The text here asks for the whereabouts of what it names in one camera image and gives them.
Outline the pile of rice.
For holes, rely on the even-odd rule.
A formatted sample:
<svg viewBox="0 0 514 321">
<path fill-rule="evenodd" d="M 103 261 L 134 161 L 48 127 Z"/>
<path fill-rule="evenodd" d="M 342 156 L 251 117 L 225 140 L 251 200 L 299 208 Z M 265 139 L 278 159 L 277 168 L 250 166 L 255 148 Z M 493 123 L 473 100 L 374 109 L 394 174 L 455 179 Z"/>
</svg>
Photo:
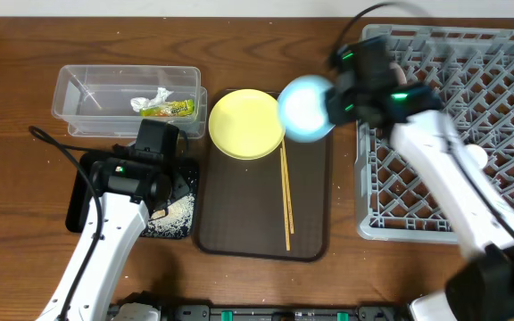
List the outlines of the pile of rice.
<svg viewBox="0 0 514 321">
<path fill-rule="evenodd" d="M 173 202 L 166 210 L 156 211 L 142 232 L 143 237 L 182 239 L 190 235 L 195 209 L 195 196 L 190 193 Z"/>
</svg>

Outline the light blue bowl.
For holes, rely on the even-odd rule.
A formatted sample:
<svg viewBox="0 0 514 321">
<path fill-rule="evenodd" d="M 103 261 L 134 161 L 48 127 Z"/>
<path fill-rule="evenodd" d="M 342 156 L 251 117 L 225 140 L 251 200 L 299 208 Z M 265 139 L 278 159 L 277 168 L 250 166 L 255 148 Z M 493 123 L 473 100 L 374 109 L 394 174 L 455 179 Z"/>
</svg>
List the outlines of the light blue bowl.
<svg viewBox="0 0 514 321">
<path fill-rule="evenodd" d="M 278 96 L 279 118 L 288 138 L 312 143 L 325 137 L 335 125 L 329 121 L 325 103 L 332 83 L 318 75 L 291 81 Z"/>
</svg>

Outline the pink white bowl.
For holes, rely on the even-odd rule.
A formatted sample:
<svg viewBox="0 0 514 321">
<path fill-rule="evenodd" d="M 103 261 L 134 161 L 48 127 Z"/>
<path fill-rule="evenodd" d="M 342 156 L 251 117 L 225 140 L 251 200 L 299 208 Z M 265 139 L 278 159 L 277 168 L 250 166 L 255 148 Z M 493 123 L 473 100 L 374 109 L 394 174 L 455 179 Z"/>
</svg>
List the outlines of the pink white bowl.
<svg viewBox="0 0 514 321">
<path fill-rule="evenodd" d="M 407 78 L 405 76 L 405 73 L 404 73 L 402 67 L 397 62 L 391 62 L 389 67 L 390 67 L 390 70 L 393 72 L 398 84 L 400 86 L 406 85 Z"/>
</svg>

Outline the green snack wrapper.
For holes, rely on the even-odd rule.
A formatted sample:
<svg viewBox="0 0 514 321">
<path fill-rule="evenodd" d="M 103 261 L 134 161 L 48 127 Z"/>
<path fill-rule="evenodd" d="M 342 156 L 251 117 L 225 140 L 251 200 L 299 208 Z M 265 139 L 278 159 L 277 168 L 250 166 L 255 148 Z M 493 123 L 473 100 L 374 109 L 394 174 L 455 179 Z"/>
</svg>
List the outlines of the green snack wrapper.
<svg viewBox="0 0 514 321">
<path fill-rule="evenodd" d="M 139 112 L 142 117 L 185 117 L 195 110 L 195 102 L 192 99 L 185 101 L 164 102 Z"/>
</svg>

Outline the wooden chopstick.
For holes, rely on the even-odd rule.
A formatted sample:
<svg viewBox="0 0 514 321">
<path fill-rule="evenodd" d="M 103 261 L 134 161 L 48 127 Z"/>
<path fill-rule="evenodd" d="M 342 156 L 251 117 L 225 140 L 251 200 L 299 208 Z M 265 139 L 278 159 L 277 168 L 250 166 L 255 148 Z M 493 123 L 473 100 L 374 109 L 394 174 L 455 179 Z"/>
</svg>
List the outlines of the wooden chopstick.
<svg viewBox="0 0 514 321">
<path fill-rule="evenodd" d="M 283 209 L 284 209 L 284 224 L 285 224 L 285 242 L 286 251 L 291 251 L 290 244 L 290 227 L 289 227 L 289 216 L 288 216 L 288 199 L 286 194 L 286 165 L 284 161 L 284 149 L 281 147 L 280 150 L 280 166 L 281 166 L 281 183 L 282 183 L 282 195 L 283 195 Z"/>
<path fill-rule="evenodd" d="M 282 147 L 282 161 L 283 161 L 283 167 L 284 167 L 284 171 L 285 171 L 286 203 L 287 203 L 287 210 L 288 210 L 289 232 L 291 235 L 293 235 L 294 234 L 294 215 L 293 215 L 293 205 L 292 205 L 291 190 L 290 190 L 285 139 L 283 139 L 283 141 L 281 142 L 281 147 Z"/>
</svg>

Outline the white tissue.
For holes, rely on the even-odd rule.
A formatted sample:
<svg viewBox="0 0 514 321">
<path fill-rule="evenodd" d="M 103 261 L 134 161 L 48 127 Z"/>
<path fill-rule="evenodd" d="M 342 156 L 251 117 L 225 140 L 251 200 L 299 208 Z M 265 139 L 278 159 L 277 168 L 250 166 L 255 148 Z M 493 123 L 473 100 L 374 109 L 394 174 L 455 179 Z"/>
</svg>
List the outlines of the white tissue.
<svg viewBox="0 0 514 321">
<path fill-rule="evenodd" d="M 173 91 L 170 91 L 165 87 L 158 87 L 154 98 L 149 99 L 145 97 L 135 97 L 130 100 L 130 106 L 135 112 L 152 109 L 165 103 L 172 94 Z"/>
</svg>

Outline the yellow plate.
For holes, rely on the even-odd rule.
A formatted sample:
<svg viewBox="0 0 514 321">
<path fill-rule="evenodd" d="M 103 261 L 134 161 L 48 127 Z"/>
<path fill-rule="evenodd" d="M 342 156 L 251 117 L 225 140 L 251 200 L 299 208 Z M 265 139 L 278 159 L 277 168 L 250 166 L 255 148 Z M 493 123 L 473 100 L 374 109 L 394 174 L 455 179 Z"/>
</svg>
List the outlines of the yellow plate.
<svg viewBox="0 0 514 321">
<path fill-rule="evenodd" d="M 220 98 L 209 116 L 209 134 L 227 156 L 256 160 L 273 152 L 285 136 L 277 100 L 256 89 L 240 89 Z"/>
</svg>

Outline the small white cup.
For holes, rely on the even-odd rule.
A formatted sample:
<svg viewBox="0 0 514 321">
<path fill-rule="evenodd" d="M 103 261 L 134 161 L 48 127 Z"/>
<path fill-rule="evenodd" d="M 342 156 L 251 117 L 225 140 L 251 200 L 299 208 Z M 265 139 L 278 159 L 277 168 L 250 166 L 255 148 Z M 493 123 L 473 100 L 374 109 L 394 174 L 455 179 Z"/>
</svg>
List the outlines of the small white cup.
<svg viewBox="0 0 514 321">
<path fill-rule="evenodd" d="M 488 155 L 481 146 L 477 144 L 467 144 L 466 150 L 480 169 L 483 169 L 487 165 Z"/>
</svg>

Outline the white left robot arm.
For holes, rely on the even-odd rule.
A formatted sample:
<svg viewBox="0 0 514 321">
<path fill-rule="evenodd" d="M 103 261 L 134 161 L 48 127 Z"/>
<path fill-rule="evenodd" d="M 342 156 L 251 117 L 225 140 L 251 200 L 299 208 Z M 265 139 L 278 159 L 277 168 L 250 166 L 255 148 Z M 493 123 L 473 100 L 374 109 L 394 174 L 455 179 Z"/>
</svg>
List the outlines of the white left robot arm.
<svg viewBox="0 0 514 321">
<path fill-rule="evenodd" d="M 79 242 L 42 320 L 104 320 L 129 253 L 141 236 L 190 235 L 199 166 L 173 169 L 109 158 L 90 170 L 93 195 Z"/>
</svg>

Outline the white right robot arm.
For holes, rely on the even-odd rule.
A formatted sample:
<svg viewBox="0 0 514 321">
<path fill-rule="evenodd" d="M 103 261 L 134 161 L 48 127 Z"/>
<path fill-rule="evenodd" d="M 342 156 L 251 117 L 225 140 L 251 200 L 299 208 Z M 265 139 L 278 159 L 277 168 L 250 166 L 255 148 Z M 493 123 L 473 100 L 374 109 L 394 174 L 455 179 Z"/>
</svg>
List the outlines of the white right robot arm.
<svg viewBox="0 0 514 321">
<path fill-rule="evenodd" d="M 413 320 L 509 320 L 514 317 L 514 210 L 497 193 L 459 138 L 441 99 L 396 76 L 374 82 L 351 71 L 327 92 L 332 122 L 380 128 L 416 170 L 450 221 L 467 265 L 443 290 L 409 305 Z"/>
</svg>

